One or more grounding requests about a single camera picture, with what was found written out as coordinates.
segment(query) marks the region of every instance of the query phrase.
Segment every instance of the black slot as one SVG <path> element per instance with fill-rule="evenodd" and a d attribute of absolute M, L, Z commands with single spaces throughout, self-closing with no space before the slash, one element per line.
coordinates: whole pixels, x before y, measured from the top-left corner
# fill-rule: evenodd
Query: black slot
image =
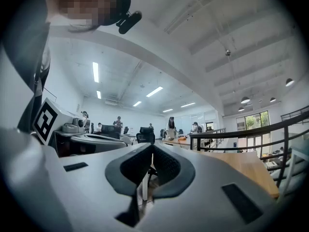
<path fill-rule="evenodd" d="M 63 166 L 64 170 L 69 172 L 69 171 L 73 171 L 79 168 L 83 168 L 83 167 L 87 167 L 88 164 L 85 162 L 80 162 L 80 163 L 76 163 L 76 164 L 72 164 L 72 165 L 67 165 L 67 166 Z"/>
<path fill-rule="evenodd" d="M 263 214 L 263 212 L 235 184 L 223 186 L 222 189 L 246 224 L 251 223 Z"/>

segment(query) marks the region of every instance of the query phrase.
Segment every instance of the floor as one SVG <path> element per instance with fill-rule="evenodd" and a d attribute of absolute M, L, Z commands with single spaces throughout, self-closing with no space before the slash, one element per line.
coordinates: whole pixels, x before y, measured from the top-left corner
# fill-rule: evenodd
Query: floor
<path fill-rule="evenodd" d="M 157 188 L 159 186 L 159 181 L 158 181 L 158 177 L 153 175 L 151 177 L 149 186 L 148 186 L 148 200 L 144 201 L 142 199 L 142 187 L 141 184 L 139 185 L 139 187 L 137 188 L 137 203 L 139 206 L 139 213 L 140 213 L 140 219 L 142 219 L 144 217 L 144 215 L 146 215 L 151 208 L 154 205 L 153 202 L 153 191 L 155 188 Z"/>

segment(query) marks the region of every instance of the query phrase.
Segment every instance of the air conditioner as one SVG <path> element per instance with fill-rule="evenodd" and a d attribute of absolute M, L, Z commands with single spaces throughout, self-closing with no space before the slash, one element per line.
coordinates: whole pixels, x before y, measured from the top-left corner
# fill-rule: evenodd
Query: air conditioner
<path fill-rule="evenodd" d="M 106 99 L 106 100 L 105 100 L 105 104 L 111 105 L 111 106 L 117 106 L 117 105 L 118 105 L 118 102 L 113 101 L 113 100 Z"/>

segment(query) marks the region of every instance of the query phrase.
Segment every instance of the white ceiling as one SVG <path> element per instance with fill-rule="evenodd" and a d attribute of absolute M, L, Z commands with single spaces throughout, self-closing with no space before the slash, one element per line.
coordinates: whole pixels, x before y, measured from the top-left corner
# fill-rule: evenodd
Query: white ceiling
<path fill-rule="evenodd" d="M 197 71 L 207 76 L 207 84 L 198 85 L 219 95 L 225 115 L 238 113 L 243 96 L 254 104 L 245 112 L 268 106 L 271 97 L 279 102 L 295 86 L 285 87 L 285 80 L 297 82 L 306 71 L 297 25 L 276 0 L 132 0 L 130 11 L 135 10 L 189 52 Z M 96 96 L 99 89 L 103 97 L 124 106 L 142 101 L 140 109 L 156 112 L 186 102 L 208 102 L 161 66 L 108 48 L 104 42 L 51 38 L 51 44 L 87 96 Z M 225 56 L 227 49 L 230 57 Z M 93 61 L 99 63 L 100 84 L 93 81 Z M 158 86 L 164 89 L 145 97 Z"/>

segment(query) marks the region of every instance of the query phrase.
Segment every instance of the fisheye view circle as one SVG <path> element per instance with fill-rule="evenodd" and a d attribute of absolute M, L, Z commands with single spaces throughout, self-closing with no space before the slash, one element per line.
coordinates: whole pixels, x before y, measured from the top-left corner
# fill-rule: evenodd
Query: fisheye view circle
<path fill-rule="evenodd" d="M 2 1 L 4 223 L 306 226 L 304 0 Z"/>

